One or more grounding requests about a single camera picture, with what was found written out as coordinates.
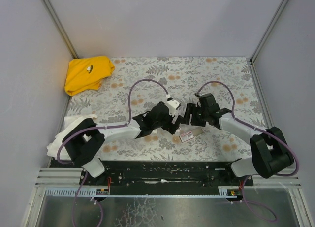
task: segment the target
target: floral tablecloth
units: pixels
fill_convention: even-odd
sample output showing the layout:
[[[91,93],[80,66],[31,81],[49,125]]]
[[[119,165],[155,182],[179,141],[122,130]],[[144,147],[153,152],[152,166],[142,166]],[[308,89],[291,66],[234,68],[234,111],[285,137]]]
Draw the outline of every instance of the floral tablecloth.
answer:
[[[148,78],[162,83],[171,96],[180,101],[181,115],[186,103],[198,102],[194,93],[207,81],[218,80],[229,86],[236,99],[238,117],[263,126],[260,105],[246,59],[237,58],[112,58],[115,71],[104,79],[99,91],[88,90],[72,97],[67,115],[96,113],[96,122],[110,123],[128,119],[127,96],[136,81]],[[202,93],[212,93],[221,108],[231,108],[231,97],[221,85],[213,83]],[[150,110],[165,100],[164,90],[155,83],[142,82],[133,90],[133,116]],[[192,140],[181,142],[179,135],[194,129],[181,125],[175,135],[158,129],[140,139],[123,139],[104,144],[98,155],[102,160],[177,160],[231,161],[250,156],[250,147],[242,140],[212,126]]]

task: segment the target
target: yellow cloth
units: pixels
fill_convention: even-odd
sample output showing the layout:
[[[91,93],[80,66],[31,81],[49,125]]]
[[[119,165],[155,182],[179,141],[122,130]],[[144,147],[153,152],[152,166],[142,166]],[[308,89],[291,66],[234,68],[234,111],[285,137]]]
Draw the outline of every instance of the yellow cloth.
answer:
[[[114,70],[115,66],[107,56],[73,59],[69,62],[64,90],[70,96],[88,89],[98,90],[103,79]]]

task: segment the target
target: white wall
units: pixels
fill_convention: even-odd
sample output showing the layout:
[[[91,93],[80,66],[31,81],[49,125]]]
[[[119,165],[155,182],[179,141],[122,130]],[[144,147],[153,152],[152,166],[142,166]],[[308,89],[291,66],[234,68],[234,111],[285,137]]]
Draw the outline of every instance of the white wall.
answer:
[[[66,103],[70,54],[41,0],[0,0],[0,226],[19,226]]]
[[[80,57],[249,57],[280,2],[51,0]]]
[[[291,0],[256,62],[271,116],[296,151],[315,218],[315,5]]]

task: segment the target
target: gray floor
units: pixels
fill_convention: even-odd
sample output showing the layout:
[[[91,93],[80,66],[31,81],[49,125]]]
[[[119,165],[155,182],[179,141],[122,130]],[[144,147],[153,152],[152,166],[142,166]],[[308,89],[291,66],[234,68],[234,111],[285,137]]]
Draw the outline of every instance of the gray floor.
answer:
[[[247,200],[259,201],[272,208],[279,221],[270,224],[258,219],[242,204],[225,199],[199,198],[108,198],[102,202],[102,227],[297,227],[298,222],[285,190],[246,190]],[[46,197],[40,227],[70,227],[73,198]],[[253,207],[258,214],[272,214]],[[98,206],[87,198],[75,205],[77,227],[95,227],[100,218]]]

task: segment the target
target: white cloth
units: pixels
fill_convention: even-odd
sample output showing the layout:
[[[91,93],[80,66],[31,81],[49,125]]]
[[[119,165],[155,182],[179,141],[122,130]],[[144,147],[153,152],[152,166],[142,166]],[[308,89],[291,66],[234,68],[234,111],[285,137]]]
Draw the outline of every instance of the white cloth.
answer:
[[[75,127],[78,126],[83,120],[87,118],[96,119],[96,114],[90,115],[73,115],[65,116],[64,118],[64,130],[58,133],[55,137],[55,140],[47,146],[47,155],[50,157],[57,158],[57,151],[63,143],[63,138],[66,137]],[[65,148],[62,148],[60,152],[61,160],[70,160],[70,156]]]

